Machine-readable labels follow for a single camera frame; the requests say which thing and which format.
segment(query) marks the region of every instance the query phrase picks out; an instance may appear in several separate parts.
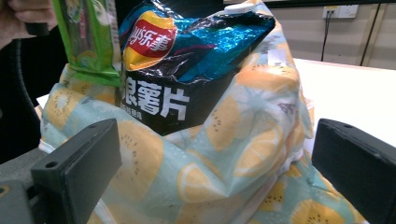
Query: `white table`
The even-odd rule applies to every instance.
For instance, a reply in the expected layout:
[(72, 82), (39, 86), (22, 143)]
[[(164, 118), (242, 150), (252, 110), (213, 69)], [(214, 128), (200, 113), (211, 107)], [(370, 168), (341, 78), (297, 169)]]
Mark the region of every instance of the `white table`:
[[(294, 61), (304, 96), (314, 101), (314, 130), (319, 119), (335, 119), (396, 147), (396, 71)], [(311, 152), (314, 140), (304, 143)]]

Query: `wall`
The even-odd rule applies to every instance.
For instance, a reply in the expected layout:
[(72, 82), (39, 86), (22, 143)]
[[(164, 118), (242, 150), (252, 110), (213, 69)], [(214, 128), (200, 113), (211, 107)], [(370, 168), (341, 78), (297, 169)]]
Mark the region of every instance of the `wall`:
[(396, 70), (396, 4), (387, 6), (369, 66)]
[[(324, 62), (360, 65), (377, 5), (360, 5), (354, 19), (333, 19), (329, 27)], [(323, 7), (272, 9), (283, 26), (294, 58), (320, 61), (325, 20)], [(383, 20), (365, 54), (364, 66), (396, 70), (396, 4), (387, 4)]]

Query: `crumpled fabric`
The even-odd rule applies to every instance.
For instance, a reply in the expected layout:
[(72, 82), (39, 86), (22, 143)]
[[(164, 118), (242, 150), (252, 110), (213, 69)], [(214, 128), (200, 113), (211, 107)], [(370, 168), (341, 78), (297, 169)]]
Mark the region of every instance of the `crumpled fabric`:
[[(248, 2), (271, 14), (261, 1)], [(286, 66), (269, 66), (269, 49), (284, 49)], [(66, 65), (43, 112), (39, 147), (47, 152), (92, 123), (117, 119), (122, 166), (89, 223), (362, 219), (304, 154), (311, 119), (278, 22), (200, 126), (160, 136), (115, 106), (117, 95), (75, 78)]]

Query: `electrical outlet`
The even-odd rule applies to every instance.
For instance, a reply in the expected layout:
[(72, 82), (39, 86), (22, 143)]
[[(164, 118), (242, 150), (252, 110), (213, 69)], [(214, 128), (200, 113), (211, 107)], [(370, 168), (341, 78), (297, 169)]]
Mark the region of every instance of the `electrical outlet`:
[(355, 18), (358, 13), (358, 5), (347, 5), (340, 6), (338, 12), (338, 18)]
[(339, 9), (340, 9), (339, 6), (327, 6), (327, 7), (324, 7), (323, 8), (322, 18), (323, 19), (327, 18), (327, 16), (328, 16), (327, 12), (329, 12), (329, 13), (332, 12), (331, 18), (338, 18)]

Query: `potato chip bag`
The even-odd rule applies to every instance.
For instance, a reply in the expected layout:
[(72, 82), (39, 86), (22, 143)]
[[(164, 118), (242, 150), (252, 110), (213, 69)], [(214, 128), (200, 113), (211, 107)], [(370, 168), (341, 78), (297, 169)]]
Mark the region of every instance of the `potato chip bag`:
[(120, 26), (120, 107), (166, 135), (200, 125), (240, 64), (274, 28), (272, 16), (248, 11), (184, 19), (145, 0)]

